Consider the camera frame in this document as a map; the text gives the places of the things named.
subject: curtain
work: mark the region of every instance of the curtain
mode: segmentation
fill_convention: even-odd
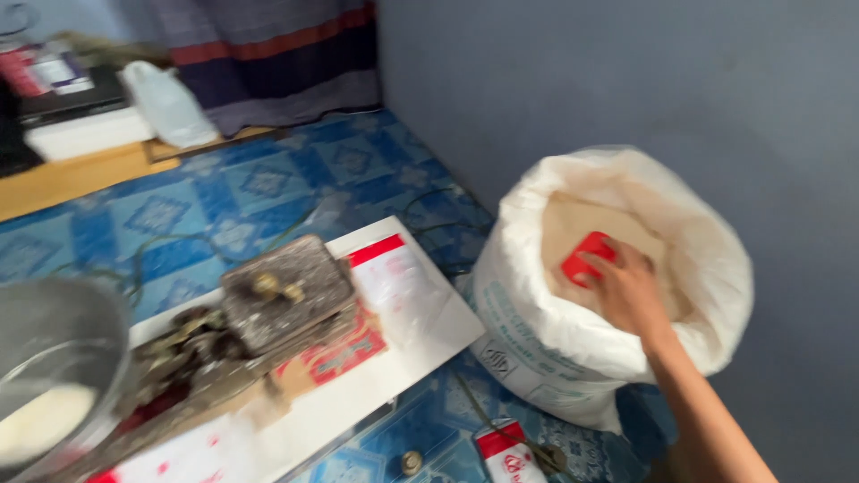
[[[150,0],[180,77],[225,136],[381,103],[366,0]]]

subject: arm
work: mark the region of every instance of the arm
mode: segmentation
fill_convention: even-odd
[[[653,265],[632,246],[606,240],[615,263],[582,254],[601,279],[587,278],[603,313],[617,328],[641,337],[656,381],[677,419],[696,482],[777,483],[722,400],[689,359],[660,300]]]

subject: red plastic cup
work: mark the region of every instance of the red plastic cup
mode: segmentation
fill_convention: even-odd
[[[588,286],[584,282],[576,279],[576,275],[587,273],[596,278],[602,278],[602,274],[597,272],[597,270],[589,265],[585,260],[582,260],[582,258],[579,257],[579,254],[594,254],[613,263],[614,259],[617,258],[618,255],[611,247],[606,245],[605,239],[608,237],[608,235],[601,231],[590,232],[588,236],[585,236],[584,240],[582,240],[582,242],[573,250],[573,253],[567,257],[567,260],[564,260],[561,264],[561,272],[570,279],[570,282],[587,289]]]

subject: metal pot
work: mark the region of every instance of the metal pot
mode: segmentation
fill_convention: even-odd
[[[69,436],[29,462],[0,467],[0,481],[53,473],[113,430],[119,422],[114,409],[134,383],[130,321],[124,299],[87,281],[50,278],[0,288],[0,382],[47,379],[98,391]]]

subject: blue tile floor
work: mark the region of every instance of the blue tile floor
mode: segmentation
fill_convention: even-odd
[[[225,270],[269,246],[310,232],[331,240],[390,215],[450,275],[470,266],[492,222],[390,112],[331,116],[280,141],[194,156],[180,168],[0,223],[0,283],[53,273],[102,278],[130,297],[141,321],[215,289]],[[486,480],[471,440],[480,423],[453,369],[491,417],[517,418],[529,437],[564,449],[581,481],[641,480],[676,432],[654,388],[618,392],[624,439],[530,407],[463,352],[298,481],[405,480],[399,458],[410,449],[428,462],[411,481]]]

